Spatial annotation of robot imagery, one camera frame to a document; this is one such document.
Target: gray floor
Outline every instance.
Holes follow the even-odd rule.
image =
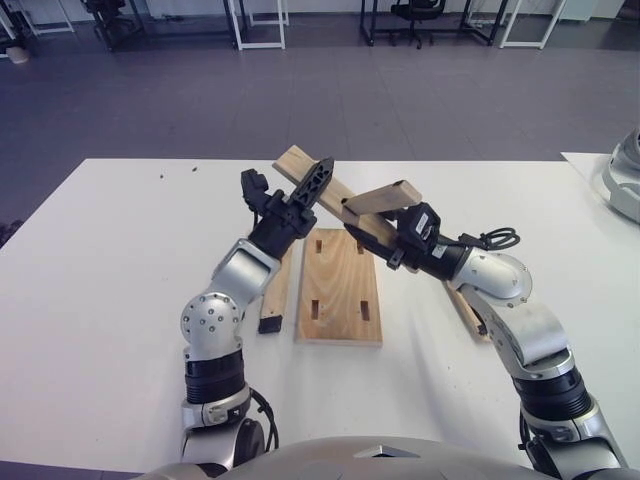
[[[544,20],[518,26],[533,37]],[[639,121],[634,23],[563,24],[544,51],[448,35],[368,48],[353,15],[294,16],[287,34],[286,51],[189,37],[107,54],[83,25],[26,65],[0,61],[0,221],[26,219],[86,157],[274,159],[296,143],[339,160],[554,161],[611,151]],[[2,478],[110,475],[0,462]]]

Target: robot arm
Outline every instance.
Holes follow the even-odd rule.
[[[627,467],[597,401],[585,388],[562,325],[532,295],[526,266],[488,251],[495,245],[483,236],[465,234],[453,241],[440,235],[440,218],[426,203],[384,216],[397,221],[394,250],[356,227],[345,228],[391,268],[403,264],[451,281],[477,312],[521,398],[520,448],[534,468],[575,479]],[[508,239],[502,241],[502,248],[510,246]]]
[[[182,403],[185,438],[182,460],[231,469],[264,451],[262,428],[245,419],[251,399],[275,430],[270,407],[244,379],[239,327],[247,306],[266,289],[291,244],[304,238],[316,218],[311,207],[331,180],[333,159],[318,162],[289,198],[255,170],[242,173],[246,203],[255,215],[247,239],[240,239],[213,272],[209,287],[182,311],[187,396]],[[277,430],[275,444],[277,448]],[[212,458],[216,452],[220,458]]]

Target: desk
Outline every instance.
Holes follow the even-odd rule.
[[[111,33],[109,32],[109,29],[107,28],[107,26],[105,25],[105,22],[103,21],[103,19],[101,18],[100,14],[97,12],[92,12],[91,14],[93,15],[93,18],[96,22],[96,28],[100,31],[100,34],[102,36],[102,39],[104,40],[105,44],[107,45],[107,49],[112,52],[116,49],[116,47],[122,43],[123,41],[139,34],[146,34],[149,37],[153,37],[153,38],[166,38],[166,37],[175,37],[175,36],[200,36],[200,35],[229,35],[229,38],[231,40],[231,44],[234,47],[238,46],[238,43],[236,42],[236,36],[235,36],[235,32],[234,32],[234,24],[235,24],[235,28],[237,30],[237,20],[235,18],[235,12],[233,15],[233,19],[232,19],[232,13],[231,13],[231,8],[230,5],[233,4],[233,0],[222,0],[222,3],[224,5],[224,11],[225,11],[225,16],[226,16],[226,21],[227,21],[227,29],[226,30],[219,30],[219,31],[213,31],[213,32],[190,32],[190,33],[153,33],[153,34],[148,34],[145,29],[144,29],[144,24],[142,22],[142,19],[140,18],[140,14],[138,12],[138,8],[136,6],[136,0],[129,0],[129,3],[131,5],[131,9],[133,10],[133,15],[135,18],[134,21],[134,29],[127,32],[125,35],[120,36],[119,38],[114,38],[112,37]],[[245,11],[244,11],[244,1],[243,0],[239,0],[240,3],[240,10],[241,10],[241,15],[242,15],[242,32],[246,31],[247,29],[247,19],[246,19],[246,15],[245,15]]]
[[[178,460],[180,313],[251,227],[248,168],[291,191],[265,161],[86,160],[0,250],[0,460],[121,471]],[[638,230],[612,221],[565,162],[336,163],[356,192],[398,172],[444,234],[518,229],[512,253],[640,467]],[[316,213],[319,227],[340,226]],[[379,260],[376,272],[379,349],[294,343],[296,285],[279,334],[257,335],[258,305],[247,312],[246,378],[273,406],[283,445],[397,435],[527,465],[519,400],[493,347],[470,337],[437,280]]]
[[[366,1],[362,0],[360,4],[360,33],[367,41],[369,46],[373,46],[376,33],[383,33],[384,31],[378,30],[376,31],[376,17],[378,16],[378,0],[373,0],[373,7],[371,8],[371,26],[367,31],[364,26],[364,17],[365,17],[365,7]],[[502,21],[502,17],[504,15],[505,9],[507,8],[507,3],[509,0],[501,0],[500,7],[498,9],[498,13],[495,21],[493,22],[493,26],[491,27],[491,33],[486,35],[484,32],[479,30],[478,28],[469,24],[469,13],[471,8],[471,1],[467,0],[464,5],[464,11],[462,12],[462,17],[460,18],[460,24],[458,28],[434,28],[429,29],[430,32],[433,33],[468,33],[470,35],[474,35],[485,42],[487,42],[487,46],[493,45],[493,41],[496,38],[496,34],[498,33],[498,27],[500,27],[500,22]]]

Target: office chair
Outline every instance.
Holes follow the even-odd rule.
[[[120,9],[125,6],[124,0],[80,0],[87,12],[91,13],[96,22],[102,24],[102,28],[98,25],[93,27],[93,31],[98,32],[109,31],[120,26],[124,26],[129,30],[135,28],[135,23],[126,18],[119,18]]]
[[[422,38],[416,30],[416,22],[423,20],[435,20],[444,12],[446,0],[409,0],[409,3],[400,5],[400,0],[391,6],[391,13],[409,23],[409,28],[398,28],[389,31],[389,42],[395,47],[395,34],[405,34],[409,36],[409,45],[413,40],[418,41],[418,50],[422,48]],[[429,30],[420,30],[429,36],[429,45],[433,45],[433,34]]]

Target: wooden beam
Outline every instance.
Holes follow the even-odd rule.
[[[287,294],[289,293],[289,275],[291,273],[291,255],[294,245],[289,247],[281,260],[280,270],[267,286],[260,308],[260,327],[268,328],[268,325],[282,323],[284,311],[287,307]]]
[[[356,215],[380,213],[417,205],[422,195],[406,180],[351,197],[344,206]]]
[[[314,160],[311,157],[294,145],[273,164],[273,168],[298,185],[313,163]],[[347,201],[353,196],[353,192],[334,177],[322,193],[319,203],[342,222],[355,225],[374,235],[378,242],[388,248],[395,248],[396,231],[384,218],[376,214],[358,216],[344,207],[343,199]]]
[[[451,298],[453,306],[456,307],[458,314],[464,321],[467,328],[471,331],[472,336],[488,342],[489,337],[487,336],[487,326],[482,320],[480,320],[476,312],[469,306],[462,294],[459,291],[455,290],[451,286],[450,282],[442,282],[442,284],[449,294],[449,298]]]
[[[373,255],[342,229],[307,236],[298,300],[300,342],[381,346]]]

